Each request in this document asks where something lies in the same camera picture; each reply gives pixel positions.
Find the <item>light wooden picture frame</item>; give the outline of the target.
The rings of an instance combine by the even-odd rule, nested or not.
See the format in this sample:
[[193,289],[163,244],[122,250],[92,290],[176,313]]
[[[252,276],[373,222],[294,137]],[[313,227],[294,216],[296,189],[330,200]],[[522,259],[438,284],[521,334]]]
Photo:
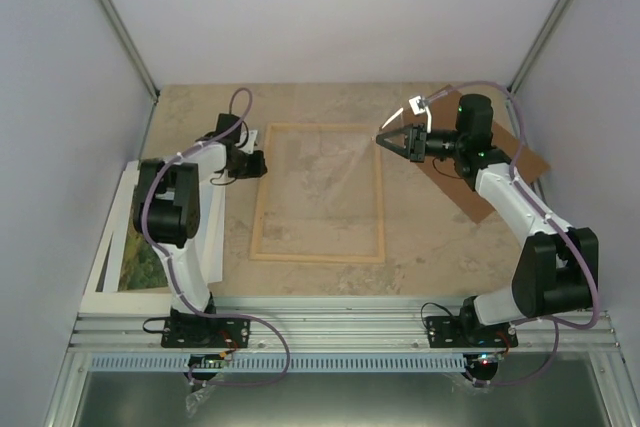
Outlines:
[[249,257],[379,264],[386,258],[381,152],[374,127],[270,123]]

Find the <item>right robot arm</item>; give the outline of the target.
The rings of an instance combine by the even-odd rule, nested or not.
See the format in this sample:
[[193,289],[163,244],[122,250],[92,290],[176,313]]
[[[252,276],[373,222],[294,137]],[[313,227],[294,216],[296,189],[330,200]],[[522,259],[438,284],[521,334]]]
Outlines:
[[450,129],[435,125],[434,97],[414,96],[381,124],[377,145],[412,162],[450,160],[457,177],[487,201],[521,246],[509,286],[465,301],[459,334],[481,346],[495,326],[549,318],[560,325],[566,312],[588,309],[591,328],[601,311],[597,286],[599,241],[589,228],[576,228],[554,213],[527,185],[507,154],[494,141],[494,110],[481,94],[464,94]]

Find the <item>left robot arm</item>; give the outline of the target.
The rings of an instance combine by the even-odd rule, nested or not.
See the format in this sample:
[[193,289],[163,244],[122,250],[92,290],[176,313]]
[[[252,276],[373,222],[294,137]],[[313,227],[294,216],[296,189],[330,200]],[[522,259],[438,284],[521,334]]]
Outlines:
[[172,294],[170,315],[187,317],[184,333],[197,346],[210,345],[219,333],[197,249],[208,223],[203,193],[222,195],[228,182],[267,173],[264,152],[250,145],[252,133],[243,118],[223,113],[186,152],[138,167],[133,226],[161,262]]

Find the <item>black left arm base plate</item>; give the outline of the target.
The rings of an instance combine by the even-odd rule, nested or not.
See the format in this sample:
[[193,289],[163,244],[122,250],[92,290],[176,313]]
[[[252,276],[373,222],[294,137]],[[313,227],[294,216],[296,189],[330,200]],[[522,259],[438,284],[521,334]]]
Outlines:
[[236,318],[209,319],[172,310],[165,319],[160,345],[163,348],[218,348],[235,350],[248,346],[251,322]]

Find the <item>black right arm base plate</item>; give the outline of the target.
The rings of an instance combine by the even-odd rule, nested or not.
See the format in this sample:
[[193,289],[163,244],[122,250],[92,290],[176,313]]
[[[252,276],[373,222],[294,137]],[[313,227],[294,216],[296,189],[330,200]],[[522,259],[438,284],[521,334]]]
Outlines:
[[427,316],[423,319],[431,348],[511,348],[519,341],[507,323],[492,326],[465,324],[457,316]]

